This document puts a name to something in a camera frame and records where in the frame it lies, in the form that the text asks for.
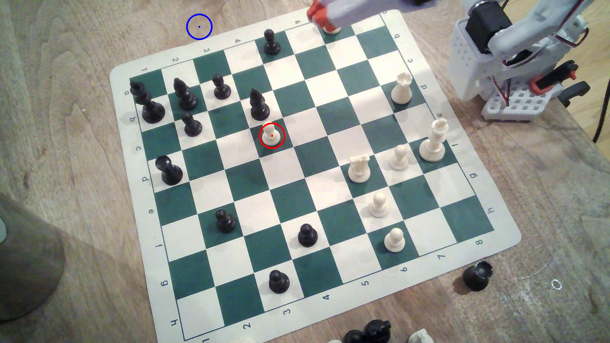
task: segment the black chess pieces pile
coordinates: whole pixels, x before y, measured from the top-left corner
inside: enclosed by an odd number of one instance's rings
[[[169,157],[157,157],[154,165],[161,171],[161,179],[168,186],[178,184],[180,180],[182,180],[182,169],[177,165],[171,164],[171,159]]]
[[[146,90],[142,82],[131,81],[129,83],[131,94],[135,97],[135,102],[144,106],[142,109],[142,119],[149,124],[156,124],[165,116],[165,108],[159,103],[151,100],[151,94]]]
[[[471,291],[479,292],[487,287],[492,274],[492,265],[487,261],[481,261],[466,268],[462,274],[462,280]]]

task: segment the chess mat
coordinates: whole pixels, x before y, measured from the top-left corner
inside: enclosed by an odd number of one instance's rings
[[[276,56],[263,52],[268,28],[281,44]],[[390,98],[401,72],[414,77],[406,105]],[[214,97],[216,73],[232,88],[226,100]],[[199,98],[196,137],[184,133],[176,77]],[[399,12],[329,35],[300,10],[126,63],[110,80],[161,343],[262,343],[520,240]],[[163,104],[161,122],[142,120],[130,80]],[[259,140],[252,87],[283,128],[279,147]],[[446,118],[450,131],[445,157],[430,163],[418,149],[435,118]],[[389,166],[399,144],[409,147],[405,171]],[[347,175],[359,154],[370,156],[362,184]],[[162,182],[160,155],[182,168],[179,184]],[[383,218],[367,210],[376,192],[387,196]],[[216,228],[221,208],[238,221],[227,234]],[[319,236],[310,248],[296,238],[304,223]],[[399,253],[383,244],[394,227],[406,241]],[[274,269],[290,278],[284,294],[268,288]]]

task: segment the white chess piece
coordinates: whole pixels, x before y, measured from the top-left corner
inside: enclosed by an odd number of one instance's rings
[[[409,73],[402,73],[396,79],[396,87],[392,90],[392,101],[404,105],[411,101],[413,92],[411,92],[411,83],[413,76]]]
[[[280,137],[279,131],[276,130],[275,125],[269,123],[270,121],[265,123],[265,127],[263,128],[262,140],[263,143],[268,146],[275,146],[279,143],[282,137]]]
[[[397,145],[396,148],[394,148],[394,154],[390,158],[390,167],[399,172],[407,169],[409,166],[407,152],[409,152],[409,150],[405,144]]]
[[[373,201],[368,205],[368,211],[373,217],[381,218],[387,214],[386,195],[382,192],[373,195]]]
[[[383,244],[386,249],[392,253],[398,253],[404,248],[404,233],[399,228],[394,228],[390,233],[386,234],[386,238],[383,240]]]
[[[432,123],[432,130],[428,139],[420,145],[420,155],[424,160],[438,162],[444,157],[445,146],[443,142],[447,140],[447,131],[449,131],[447,119],[437,119]]]

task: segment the wood grain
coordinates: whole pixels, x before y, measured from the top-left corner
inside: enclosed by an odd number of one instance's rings
[[[0,0],[0,192],[59,227],[67,259],[56,292],[0,324],[0,341],[156,340],[109,73],[190,43],[184,23],[194,13],[209,15],[217,34],[305,6]],[[466,294],[455,270],[274,342],[328,342],[372,318],[392,322],[392,342],[422,327],[437,343],[610,341],[610,163],[556,101],[540,120],[515,124],[484,122],[481,101],[456,98],[443,47],[463,15],[452,0],[405,18],[523,240],[489,259],[483,292]]]

